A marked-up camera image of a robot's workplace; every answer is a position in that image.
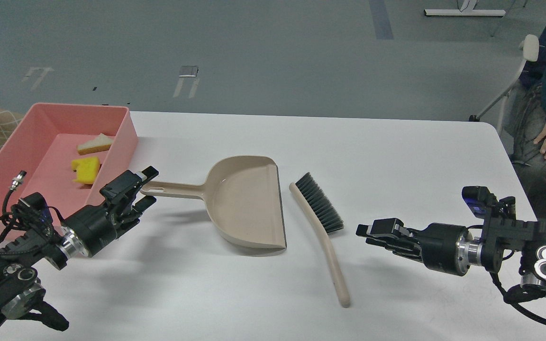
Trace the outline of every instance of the jeans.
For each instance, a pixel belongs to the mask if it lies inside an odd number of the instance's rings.
[[[516,87],[507,131],[513,136],[511,162],[537,218],[546,218],[546,160],[540,153],[542,142],[534,144],[546,123],[540,105],[540,84],[529,90]]]

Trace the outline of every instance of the connector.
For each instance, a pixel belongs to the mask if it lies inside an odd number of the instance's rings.
[[[24,170],[21,170],[20,173],[18,173],[18,175],[11,180],[11,186],[9,187],[9,190],[17,190],[17,188],[22,184],[24,176],[26,174],[27,173]]]

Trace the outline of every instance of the yellow object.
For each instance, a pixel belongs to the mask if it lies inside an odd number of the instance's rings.
[[[77,172],[77,179],[73,181],[82,184],[93,184],[100,170],[98,157],[78,158],[71,161],[71,168]]]

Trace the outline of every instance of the brush handle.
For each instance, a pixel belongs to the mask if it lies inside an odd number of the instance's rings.
[[[343,273],[340,271],[340,265],[338,265],[336,252],[334,252],[334,247],[332,246],[332,242],[330,242],[330,237],[328,237],[323,225],[295,183],[290,184],[290,192],[294,194],[294,198],[303,212],[305,212],[305,215],[309,219],[313,229],[315,229],[317,239],[319,239],[323,253],[326,255],[326,260],[328,261],[328,268],[330,269],[330,274],[332,275],[332,283],[334,283],[336,296],[338,296],[340,305],[342,305],[344,308],[349,307],[349,305],[351,305],[351,297],[349,296],[349,290],[347,289],[347,285],[345,283],[345,277],[343,277]]]

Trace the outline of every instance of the brush bristle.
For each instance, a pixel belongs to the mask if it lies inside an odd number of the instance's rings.
[[[305,197],[327,233],[340,230],[344,227],[343,220],[338,215],[338,212],[336,212],[328,198],[323,194],[321,188],[317,186],[310,173],[306,173],[300,178],[296,182],[296,187],[299,188],[299,191]]]

